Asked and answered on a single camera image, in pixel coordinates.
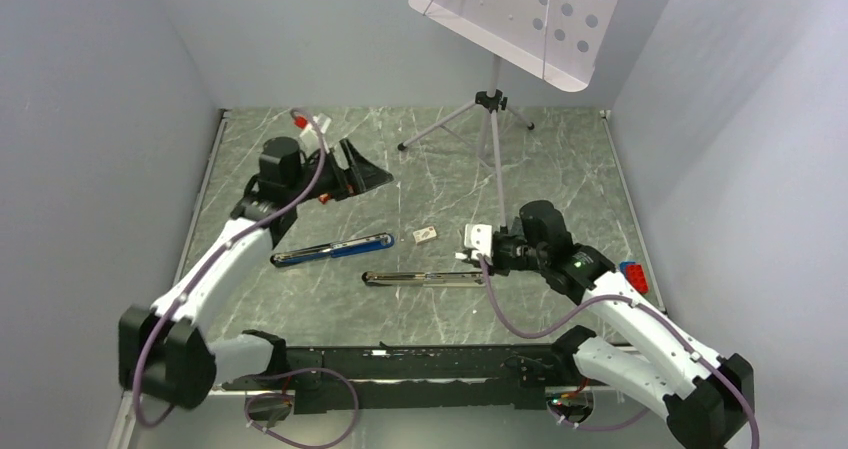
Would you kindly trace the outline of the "black silver stapler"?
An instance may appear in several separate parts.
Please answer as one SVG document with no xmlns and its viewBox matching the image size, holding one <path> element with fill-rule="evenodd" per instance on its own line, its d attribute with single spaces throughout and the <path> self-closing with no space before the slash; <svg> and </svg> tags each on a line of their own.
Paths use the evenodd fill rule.
<svg viewBox="0 0 848 449">
<path fill-rule="evenodd" d="M 469 288 L 484 284 L 481 272 L 374 272 L 361 275 L 368 287 L 459 287 Z"/>
</svg>

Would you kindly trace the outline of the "blue black stapler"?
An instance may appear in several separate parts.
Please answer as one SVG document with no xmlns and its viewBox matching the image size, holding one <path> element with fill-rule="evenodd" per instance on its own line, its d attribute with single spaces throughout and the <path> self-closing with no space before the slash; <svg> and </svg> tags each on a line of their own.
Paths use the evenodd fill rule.
<svg viewBox="0 0 848 449">
<path fill-rule="evenodd" d="M 276 268 L 286 268 L 316 260 L 343 258 L 384 250 L 393 247 L 394 244 L 394 236 L 390 233 L 383 232 L 345 241 L 319 244 L 288 252 L 274 253 L 270 256 L 269 261 Z"/>
</svg>

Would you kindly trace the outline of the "white staple box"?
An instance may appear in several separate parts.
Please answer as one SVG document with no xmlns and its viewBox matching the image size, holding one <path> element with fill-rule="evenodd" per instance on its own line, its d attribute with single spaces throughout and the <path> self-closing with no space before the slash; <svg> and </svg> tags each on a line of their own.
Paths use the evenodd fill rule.
<svg viewBox="0 0 848 449">
<path fill-rule="evenodd" d="M 438 238 L 438 233 L 434 226 L 417 229 L 412 233 L 412 235 L 416 245 L 424 244 Z"/>
</svg>

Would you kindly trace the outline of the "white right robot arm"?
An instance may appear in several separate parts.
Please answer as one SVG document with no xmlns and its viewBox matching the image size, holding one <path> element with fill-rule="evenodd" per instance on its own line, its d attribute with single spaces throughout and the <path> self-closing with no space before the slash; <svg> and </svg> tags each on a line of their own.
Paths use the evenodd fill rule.
<svg viewBox="0 0 848 449">
<path fill-rule="evenodd" d="M 750 431 L 751 447 L 760 447 L 754 370 L 747 359 L 738 353 L 723 356 L 681 329 L 609 258 L 574 241 L 563 214 L 551 202 L 535 200 L 522 206 L 517 226 L 515 232 L 485 224 L 464 229 L 467 261 L 481 269 L 501 323 L 523 339 L 551 334 L 551 329 L 518 329 L 494 294 L 492 275 L 529 271 L 575 306 L 553 329 L 589 311 L 637 351 L 629 354 L 593 330 L 574 326 L 552 346 L 551 370 L 557 380 L 574 384 L 584 377 L 612 387 L 663 419 L 684 448 L 723 448 L 743 428 Z"/>
</svg>

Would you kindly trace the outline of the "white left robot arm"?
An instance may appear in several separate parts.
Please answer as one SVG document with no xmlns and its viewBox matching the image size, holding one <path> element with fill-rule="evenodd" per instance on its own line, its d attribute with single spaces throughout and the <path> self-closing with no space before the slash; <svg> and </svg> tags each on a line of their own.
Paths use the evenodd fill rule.
<svg viewBox="0 0 848 449">
<path fill-rule="evenodd" d="M 149 308 L 131 306 L 118 323 L 119 382 L 139 405 L 148 396 L 170 407 L 193 409 L 215 385 L 249 376 L 258 386 L 279 386 L 290 369 L 286 342 L 259 330 L 210 343 L 206 336 L 231 293 L 271 257 L 312 199 L 342 201 L 393 181 L 353 144 L 304 153 L 290 137 L 267 140 L 258 171 L 247 183 L 218 239 L 187 274 Z"/>
</svg>

